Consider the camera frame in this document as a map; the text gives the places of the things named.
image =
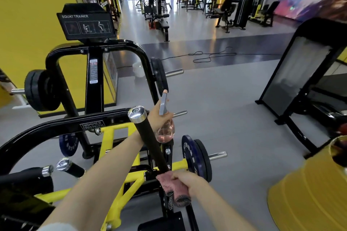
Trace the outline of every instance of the black cable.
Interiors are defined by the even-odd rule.
[[[162,61],[166,60],[166,59],[180,58],[180,57],[185,57],[185,56],[208,55],[208,57],[206,57],[206,58],[193,59],[194,63],[207,63],[207,62],[211,62],[212,58],[219,58],[219,57],[226,57],[226,56],[232,56],[233,57],[236,55],[272,55],[272,56],[281,56],[282,55],[282,54],[267,54],[267,53],[236,53],[236,52],[227,53],[226,51],[228,48],[232,49],[232,47],[228,46],[224,50],[222,50],[220,52],[214,52],[214,53],[204,53],[202,51],[196,51],[194,53],[188,53],[188,54],[184,54],[184,55],[180,55],[180,56],[172,56],[172,57],[164,58],[164,59],[162,59]],[[132,66],[123,66],[123,67],[119,67],[117,69],[128,68],[128,67],[132,67]]]

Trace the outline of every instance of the person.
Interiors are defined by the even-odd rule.
[[[159,115],[160,101],[148,115],[153,131],[172,119],[168,112]],[[67,193],[38,231],[96,231],[100,230],[108,210],[141,150],[143,142],[136,131],[95,163]],[[212,220],[218,231],[255,231],[200,176],[187,171],[175,171]]]

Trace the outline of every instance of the forearm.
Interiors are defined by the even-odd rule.
[[[199,186],[196,198],[218,231],[256,231],[207,182]]]
[[[79,231],[99,230],[142,145],[136,131],[109,151],[78,181],[44,225],[64,222]]]

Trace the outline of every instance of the sleeve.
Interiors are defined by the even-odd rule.
[[[45,225],[39,228],[37,231],[77,231],[77,229],[70,224],[53,223],[53,224]]]

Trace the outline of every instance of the pink towel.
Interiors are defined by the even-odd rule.
[[[185,207],[192,201],[189,196],[188,187],[179,179],[172,180],[172,173],[172,171],[168,171],[158,175],[156,178],[169,198],[169,208],[172,209],[173,205]]]

